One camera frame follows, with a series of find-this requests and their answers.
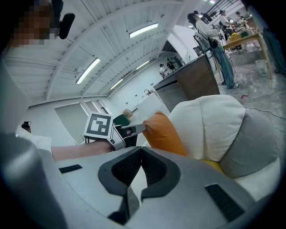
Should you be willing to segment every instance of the faucet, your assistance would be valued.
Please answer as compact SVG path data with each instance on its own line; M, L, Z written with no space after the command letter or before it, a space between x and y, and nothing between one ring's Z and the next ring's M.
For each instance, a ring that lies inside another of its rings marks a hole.
M151 92L149 90L145 89L144 93L145 93L145 91L148 91L148 96L151 95Z

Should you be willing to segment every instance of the yellow cushion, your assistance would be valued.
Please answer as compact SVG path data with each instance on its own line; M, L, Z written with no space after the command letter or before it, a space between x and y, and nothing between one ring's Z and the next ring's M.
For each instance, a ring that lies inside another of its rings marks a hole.
M201 160L207 164L209 164L211 167L215 168L216 170L222 172L224 174L224 172L222 171L222 169L220 168L219 164L215 161L209 161L209 160Z
M143 122L143 131L151 147L187 156L187 151L171 121L161 111Z

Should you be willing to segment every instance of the railing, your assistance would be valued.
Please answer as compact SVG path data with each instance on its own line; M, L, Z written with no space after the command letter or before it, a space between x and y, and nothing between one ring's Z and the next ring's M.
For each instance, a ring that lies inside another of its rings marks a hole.
M215 17L219 16L219 12L221 10L226 10L228 7L230 7L232 4L237 2L239 0L219 0L208 12L206 12L211 19L214 19ZM209 23L209 21L203 17L202 21L206 24Z

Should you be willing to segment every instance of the red object on floor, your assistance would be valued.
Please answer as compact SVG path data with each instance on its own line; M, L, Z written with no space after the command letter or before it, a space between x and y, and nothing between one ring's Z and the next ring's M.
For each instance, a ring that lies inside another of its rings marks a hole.
M248 97L248 95L242 95L240 98L243 98L243 97Z

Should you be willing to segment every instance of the fluorescent light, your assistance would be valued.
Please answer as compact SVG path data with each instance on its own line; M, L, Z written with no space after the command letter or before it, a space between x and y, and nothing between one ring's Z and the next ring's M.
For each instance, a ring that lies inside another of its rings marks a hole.
M158 25L159 25L158 23L154 23L152 25L145 26L145 27L143 27L143 28L141 28L139 30L136 30L136 31L134 31L132 33L129 33L129 37L133 38L133 37L137 36L138 34L144 33L144 32L146 32L148 30L151 30L151 29L154 29L154 28L158 27Z
M110 90L112 90L112 89L115 88L118 84L120 84L120 83L122 82L122 80L123 80L123 79L121 79L120 81L118 81L114 86L112 86L112 87L110 88Z
M142 65L140 65L139 67L136 68L136 70L138 70L139 68L141 68L143 65L149 63L149 60L147 60L145 63L143 63Z
M89 66L87 69L84 70L84 72L81 74L81 76L78 78L76 81L76 84L80 84L84 78L89 74L89 72L95 67L100 62L100 59L96 58Z

